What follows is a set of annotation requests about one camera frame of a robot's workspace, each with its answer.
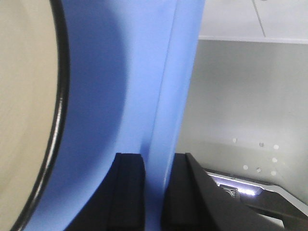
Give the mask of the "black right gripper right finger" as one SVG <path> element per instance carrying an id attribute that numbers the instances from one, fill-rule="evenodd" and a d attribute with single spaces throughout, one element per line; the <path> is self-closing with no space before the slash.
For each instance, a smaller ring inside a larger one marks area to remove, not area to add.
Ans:
<path id="1" fill-rule="evenodd" d="M 175 154 L 161 217 L 164 231 L 281 231 L 218 187 L 191 154 Z"/>

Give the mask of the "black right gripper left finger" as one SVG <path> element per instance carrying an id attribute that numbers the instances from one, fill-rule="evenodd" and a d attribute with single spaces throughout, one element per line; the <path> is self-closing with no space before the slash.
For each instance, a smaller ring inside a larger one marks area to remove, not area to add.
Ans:
<path id="1" fill-rule="evenodd" d="M 142 231 L 145 167 L 140 154 L 117 153 L 91 198 L 69 224 L 71 231 Z"/>

